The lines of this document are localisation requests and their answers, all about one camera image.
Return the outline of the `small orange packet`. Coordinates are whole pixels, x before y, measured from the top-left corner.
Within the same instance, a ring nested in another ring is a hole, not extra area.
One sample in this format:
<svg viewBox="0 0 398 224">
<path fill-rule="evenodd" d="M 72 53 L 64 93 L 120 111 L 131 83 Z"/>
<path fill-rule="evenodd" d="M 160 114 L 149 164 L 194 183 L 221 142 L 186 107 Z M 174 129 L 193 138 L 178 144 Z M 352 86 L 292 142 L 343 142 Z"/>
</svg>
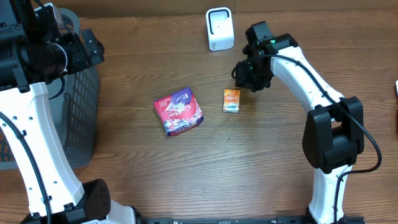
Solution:
<svg viewBox="0 0 398 224">
<path fill-rule="evenodd" d="M 240 106 L 240 90 L 224 90 L 223 111 L 225 113 L 238 113 Z"/>
</svg>

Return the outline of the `purple red pad package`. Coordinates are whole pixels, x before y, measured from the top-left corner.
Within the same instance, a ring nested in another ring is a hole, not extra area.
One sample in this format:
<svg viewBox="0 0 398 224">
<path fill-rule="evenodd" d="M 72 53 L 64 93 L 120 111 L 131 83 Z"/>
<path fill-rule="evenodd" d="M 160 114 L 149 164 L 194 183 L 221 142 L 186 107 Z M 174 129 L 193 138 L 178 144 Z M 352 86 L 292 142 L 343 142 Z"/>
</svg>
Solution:
<svg viewBox="0 0 398 224">
<path fill-rule="evenodd" d="M 188 86 L 153 102 L 168 136 L 176 136 L 201 124 L 203 112 Z"/>
</svg>

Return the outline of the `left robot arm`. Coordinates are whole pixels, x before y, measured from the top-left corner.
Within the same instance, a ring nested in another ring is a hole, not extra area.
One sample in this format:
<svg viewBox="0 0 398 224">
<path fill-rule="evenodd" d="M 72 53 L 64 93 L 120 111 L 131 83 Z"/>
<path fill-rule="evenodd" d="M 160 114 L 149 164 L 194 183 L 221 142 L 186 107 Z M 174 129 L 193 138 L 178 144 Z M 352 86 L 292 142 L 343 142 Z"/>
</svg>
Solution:
<svg viewBox="0 0 398 224">
<path fill-rule="evenodd" d="M 1 129 L 27 191 L 25 223 L 137 223 L 103 179 L 82 183 L 69 165 L 49 106 L 48 84 L 104 61 L 90 29 L 62 34 L 57 8 L 1 2 Z"/>
</svg>

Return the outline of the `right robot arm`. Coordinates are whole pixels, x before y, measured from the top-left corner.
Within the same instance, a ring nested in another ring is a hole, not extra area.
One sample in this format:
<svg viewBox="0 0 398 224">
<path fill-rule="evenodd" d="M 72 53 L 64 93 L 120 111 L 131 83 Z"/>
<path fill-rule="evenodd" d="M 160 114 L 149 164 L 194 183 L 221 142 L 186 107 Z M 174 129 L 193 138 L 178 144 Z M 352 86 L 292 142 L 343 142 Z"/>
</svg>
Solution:
<svg viewBox="0 0 398 224">
<path fill-rule="evenodd" d="M 252 92 L 269 88 L 277 77 L 289 88 L 307 114 L 302 148 L 314 168 L 312 200 L 305 223 L 364 223 L 342 209 L 346 173 L 364 150 L 363 106 L 357 97 L 345 98 L 308 63 L 290 34 L 274 36 L 266 22 L 246 32 L 246 60 L 231 76 L 235 85 Z"/>
</svg>

